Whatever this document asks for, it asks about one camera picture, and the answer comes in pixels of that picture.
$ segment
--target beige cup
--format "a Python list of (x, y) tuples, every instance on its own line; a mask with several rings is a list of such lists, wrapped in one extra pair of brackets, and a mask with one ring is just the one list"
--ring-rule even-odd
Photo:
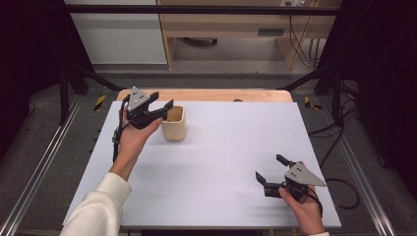
[(163, 137), (168, 141), (182, 141), (187, 134), (185, 109), (174, 106), (168, 111), (167, 119), (162, 121)]

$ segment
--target white table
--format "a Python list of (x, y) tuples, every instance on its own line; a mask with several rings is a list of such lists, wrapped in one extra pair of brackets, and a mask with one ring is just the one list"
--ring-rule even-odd
[[(120, 101), (110, 108), (68, 215), (112, 164), (111, 137)], [(154, 102), (150, 110), (164, 102)], [(283, 200), (266, 198), (255, 171), (280, 183), (288, 167), (279, 153), (303, 160), (324, 179), (298, 106), (292, 102), (175, 101), (186, 109), (188, 133), (171, 143), (161, 129), (145, 146), (129, 179), (133, 193), (122, 226), (141, 229), (270, 229), (296, 227)], [(326, 227), (340, 227), (328, 188), (317, 187)]]

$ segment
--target floor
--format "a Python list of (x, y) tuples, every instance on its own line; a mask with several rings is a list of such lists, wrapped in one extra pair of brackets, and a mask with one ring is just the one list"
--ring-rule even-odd
[[(117, 85), (139, 88), (225, 88), (225, 89), (278, 89), (301, 78), (311, 71), (301, 63), (295, 70), (288, 71), (277, 51), (273, 39), (253, 40), (220, 38), (218, 44), (204, 41), (182, 39), (178, 43), (175, 63), (171, 71), (159, 65), (142, 65), (125, 68), (106, 68), (98, 66), (97, 71)], [(110, 91), (88, 80), (90, 86), (87, 95), (71, 95), (73, 102), (79, 102), (79, 108), (73, 118), (65, 138), (58, 143), (58, 149), (47, 162), (47, 171), (28, 198), (23, 208), (25, 215), (17, 217), (16, 235), (58, 235), (62, 220), (68, 210), (72, 196), (89, 161), (94, 141), (99, 135), (110, 101), (117, 92)], [(315, 96), (311, 88), (315, 82), (309, 82), (292, 92), (298, 103), (307, 131), (317, 131), (332, 123), (328, 116), (329, 98)], [(106, 95), (99, 111), (93, 111), (97, 98)], [(311, 104), (305, 105), (306, 95)], [(355, 111), (355, 103), (348, 95), (344, 111), (348, 112), (342, 138), (330, 153), (322, 171), (326, 178), (339, 178), (349, 182), (359, 190), (360, 204), (354, 209), (343, 207), (355, 204), (352, 189), (339, 182), (329, 181), (329, 190), (338, 206), (337, 213), (342, 222), (339, 229), (330, 229), (332, 235), (417, 235), (414, 227), (417, 223), (417, 204), (407, 192), (396, 172), (382, 168), (378, 153), (366, 128), (360, 122), (360, 114)], [(0, 220), (10, 216), (22, 193), (27, 192), (27, 183), (45, 153), (57, 129), (59, 129), (59, 90), (51, 87), (34, 95), (31, 99), (31, 113), (27, 117), (20, 133), (15, 138), (0, 165)], [(312, 146), (318, 162), (334, 144), (338, 129), (329, 129), (311, 137)], [(361, 191), (363, 180), (358, 182), (356, 170), (349, 162), (359, 162), (363, 174), (369, 181), (365, 189), (371, 189), (376, 202), (383, 211), (375, 211), (367, 197), (369, 192)], [(378, 226), (378, 213), (387, 217), (386, 228)], [(290, 229), (275, 230), (275, 235), (293, 235)]]

